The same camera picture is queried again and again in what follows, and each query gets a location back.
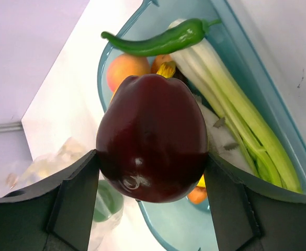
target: celery stalk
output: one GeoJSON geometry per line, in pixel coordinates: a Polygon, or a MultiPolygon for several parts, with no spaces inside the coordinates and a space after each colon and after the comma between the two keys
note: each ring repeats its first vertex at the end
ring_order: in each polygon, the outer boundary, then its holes
{"type": "MultiPolygon", "coordinates": [[[[173,22],[169,27],[182,22],[173,22]]],[[[212,45],[200,43],[171,54],[180,71],[203,94],[252,156],[262,179],[302,193],[297,173],[283,146],[254,105],[233,79],[212,45]],[[184,57],[179,63],[177,58],[184,57]]]]}
{"type": "MultiPolygon", "coordinates": [[[[213,80],[211,80],[210,78],[206,78],[206,80],[203,81],[200,78],[200,75],[204,74],[204,72],[201,72],[201,74],[200,73],[194,74],[196,72],[196,70],[200,71],[200,70],[203,70],[203,68],[200,67],[200,66],[196,66],[197,62],[192,61],[193,60],[192,55],[189,55],[188,53],[186,53],[186,51],[183,51],[183,52],[184,53],[173,53],[172,54],[172,57],[173,57],[174,61],[177,62],[177,64],[178,64],[179,70],[185,76],[187,76],[188,79],[191,82],[195,83],[197,89],[204,95],[205,99],[209,102],[209,104],[214,109],[214,111],[216,112],[218,117],[220,117],[220,118],[225,117],[225,112],[224,112],[223,108],[221,107],[220,102],[218,101],[216,96],[212,93],[210,87],[206,84],[207,81],[213,81],[213,80]]],[[[234,138],[237,141],[237,143],[239,144],[240,150],[241,150],[242,154],[245,156],[245,159],[248,162],[248,164],[249,164],[251,170],[253,171],[254,175],[256,177],[259,177],[258,170],[255,167],[254,161],[251,158],[251,156],[249,155],[249,153],[248,153],[248,151],[247,151],[247,149],[246,149],[246,147],[243,143],[242,138],[240,137],[240,135],[237,132],[236,127],[234,127],[233,125],[231,125],[231,123],[229,123],[228,118],[226,118],[226,125],[229,127],[232,134],[234,135],[234,138]]]]}
{"type": "MultiPolygon", "coordinates": [[[[283,181],[287,189],[302,192],[296,171],[281,143],[242,92],[211,44],[204,39],[182,53],[191,53],[189,65],[196,64],[204,69],[195,70],[207,84],[206,90],[211,90],[220,102],[230,125],[237,129],[246,146],[256,155],[259,173],[260,169],[266,168],[266,175],[263,176],[268,175],[271,183],[282,187],[283,181]]],[[[204,90],[202,94],[206,97],[207,91],[204,90]]]]}

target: plastic container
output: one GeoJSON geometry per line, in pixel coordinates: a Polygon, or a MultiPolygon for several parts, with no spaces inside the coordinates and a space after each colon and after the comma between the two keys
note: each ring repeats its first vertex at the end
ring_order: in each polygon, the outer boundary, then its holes
{"type": "MultiPolygon", "coordinates": [[[[129,40],[147,39],[166,30],[178,18],[192,17],[205,18],[208,21],[221,18],[223,25],[211,27],[207,39],[280,139],[306,193],[306,146],[275,84],[226,1],[143,1],[118,36],[129,40]]],[[[119,50],[107,44],[100,59],[97,84],[104,110],[107,109],[112,95],[106,83],[105,69],[120,54],[119,50]]],[[[186,198],[173,203],[139,202],[139,205],[151,232],[167,250],[218,250],[209,211],[194,207],[186,198]]]]}

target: green bottle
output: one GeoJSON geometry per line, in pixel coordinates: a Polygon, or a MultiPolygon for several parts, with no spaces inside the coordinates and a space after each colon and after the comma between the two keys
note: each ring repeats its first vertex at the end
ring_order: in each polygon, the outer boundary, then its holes
{"type": "Polygon", "coordinates": [[[123,196],[106,180],[100,180],[97,190],[94,222],[103,222],[123,208],[123,196]]]}

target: plastic bag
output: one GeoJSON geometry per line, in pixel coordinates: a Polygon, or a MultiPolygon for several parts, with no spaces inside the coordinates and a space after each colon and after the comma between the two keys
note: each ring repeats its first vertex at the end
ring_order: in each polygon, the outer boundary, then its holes
{"type": "MultiPolygon", "coordinates": [[[[20,162],[0,165],[0,198],[67,168],[87,152],[75,139],[69,138],[57,153],[40,156],[32,164],[20,162]]],[[[98,250],[104,236],[120,223],[122,212],[122,194],[107,181],[100,180],[88,251],[98,250]]]]}
{"type": "Polygon", "coordinates": [[[29,164],[29,161],[0,164],[0,198],[24,187],[22,184],[17,185],[18,177],[26,170],[29,164]]]}

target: peach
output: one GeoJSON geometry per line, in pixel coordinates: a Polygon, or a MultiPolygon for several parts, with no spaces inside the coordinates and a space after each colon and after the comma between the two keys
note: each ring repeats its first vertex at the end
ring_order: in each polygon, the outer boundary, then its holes
{"type": "Polygon", "coordinates": [[[147,58],[122,54],[116,57],[106,72],[107,84],[112,92],[128,76],[142,76],[150,73],[150,66],[147,58]]]}

